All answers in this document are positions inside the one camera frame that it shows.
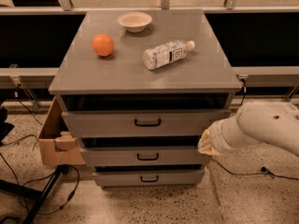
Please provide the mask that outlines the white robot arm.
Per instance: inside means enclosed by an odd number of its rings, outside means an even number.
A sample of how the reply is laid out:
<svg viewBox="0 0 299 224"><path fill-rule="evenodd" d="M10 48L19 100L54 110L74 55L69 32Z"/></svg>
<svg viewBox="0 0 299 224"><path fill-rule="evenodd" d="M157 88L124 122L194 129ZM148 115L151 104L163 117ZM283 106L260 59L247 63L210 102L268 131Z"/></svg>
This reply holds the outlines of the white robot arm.
<svg viewBox="0 0 299 224"><path fill-rule="evenodd" d="M286 102L246 102L230 118L213 122L203 132L198 150L228 155L261 143L299 156L299 109Z"/></svg>

